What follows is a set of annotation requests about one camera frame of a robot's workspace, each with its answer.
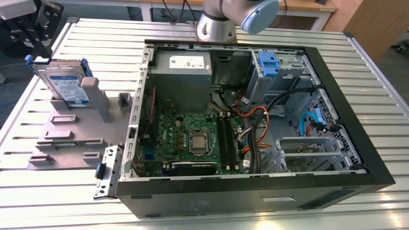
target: circuit board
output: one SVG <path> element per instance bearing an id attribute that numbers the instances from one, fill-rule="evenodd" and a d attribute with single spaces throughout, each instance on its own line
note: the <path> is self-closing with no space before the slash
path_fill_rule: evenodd
<path id="1" fill-rule="evenodd" d="M 223 154 L 220 152 L 220 138 L 216 115 L 194 115 L 194 114 L 166 114 L 159 118 L 158 145 L 155 149 L 146 148 L 143 153 L 147 161 L 147 171 L 151 176 L 160 176 L 162 171 L 154 162 L 172 161 L 207 161 L 217 163 L 216 174 L 239 174 L 240 168 L 223 166 Z M 229 117 L 232 126 L 232 137 L 237 136 L 237 129 L 241 127 L 241 118 Z M 195 153 L 194 138 L 204 138 L 204 152 Z M 239 159 L 239 151 L 235 143 L 235 154 Z"/>

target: power supply label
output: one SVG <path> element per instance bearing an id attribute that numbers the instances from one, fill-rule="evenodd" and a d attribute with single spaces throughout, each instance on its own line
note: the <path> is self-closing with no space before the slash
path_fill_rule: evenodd
<path id="1" fill-rule="evenodd" d="M 206 58 L 202 56 L 171 56 L 170 68 L 172 69 L 204 69 Z"/>
<path id="2" fill-rule="evenodd" d="M 78 76 L 51 76 L 50 79 L 64 101 L 78 105 L 88 103 L 90 98 L 84 89 L 79 86 Z"/>

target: ram slot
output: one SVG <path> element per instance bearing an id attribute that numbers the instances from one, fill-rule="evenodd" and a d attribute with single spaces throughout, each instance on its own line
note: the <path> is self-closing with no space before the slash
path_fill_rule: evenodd
<path id="1" fill-rule="evenodd" d="M 228 165 L 228 152 L 225 149 L 225 136 L 224 136 L 224 119 L 221 116 L 217 117 L 217 139 L 219 139 L 219 149 L 220 149 L 220 162 L 221 167 L 225 168 Z"/>
<path id="2" fill-rule="evenodd" d="M 224 117 L 224 137 L 225 137 L 225 148 L 228 152 L 228 164 L 231 165 L 231 170 L 232 170 L 236 168 L 237 158 L 235 150 L 233 129 L 232 129 L 231 118 L 228 116 Z"/>

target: green motherboard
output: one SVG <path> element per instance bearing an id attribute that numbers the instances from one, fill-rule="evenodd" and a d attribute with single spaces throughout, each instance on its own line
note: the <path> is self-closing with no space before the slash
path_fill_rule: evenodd
<path id="1" fill-rule="evenodd" d="M 231 135 L 220 134 L 220 121 L 224 119 Z M 232 143 L 232 151 L 239 159 L 236 144 L 237 128 L 243 126 L 240 117 L 220 118 L 217 115 L 164 114 L 159 118 L 158 144 L 155 148 L 143 147 L 147 176 L 162 176 L 164 162 L 207 161 L 217 163 L 216 174 L 240 174 L 239 164 L 224 164 L 227 150 L 220 142 Z"/>

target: black chassis frame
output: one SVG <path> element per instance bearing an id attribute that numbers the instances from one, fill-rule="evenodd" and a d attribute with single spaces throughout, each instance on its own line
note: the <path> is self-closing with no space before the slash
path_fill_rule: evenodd
<path id="1" fill-rule="evenodd" d="M 180 45 L 190 45 L 188 51 L 195 46 L 223 45 L 227 50 L 239 48 L 241 51 L 252 51 L 251 48 L 284 48 L 304 50 L 316 74 L 321 80 L 321 85 L 327 91 L 331 102 L 340 116 L 340 121 L 345 126 L 351 141 L 361 157 L 361 167 L 367 169 L 365 174 L 340 174 L 340 175 L 304 175 L 288 177 L 252 177 L 236 179 L 212 179 L 212 180 L 151 180 L 142 182 L 119 182 L 116 196 L 152 196 L 155 194 L 175 193 L 206 193 L 206 192 L 228 192 L 271 189 L 297 189 L 313 187 L 335 187 L 345 191 L 339 195 L 329 194 L 321 200 L 305 204 L 300 208 L 323 208 L 340 202 L 363 192 L 375 192 L 379 189 L 395 184 L 395 179 L 388 171 L 385 163 L 377 153 L 377 149 L 368 137 L 359 118 L 347 101 L 340 86 L 332 76 L 331 70 L 315 47 L 308 46 L 280 46 L 264 44 L 225 44 L 199 41 L 167 41 L 146 40 L 148 47 L 160 48 L 162 50 L 180 50 Z"/>

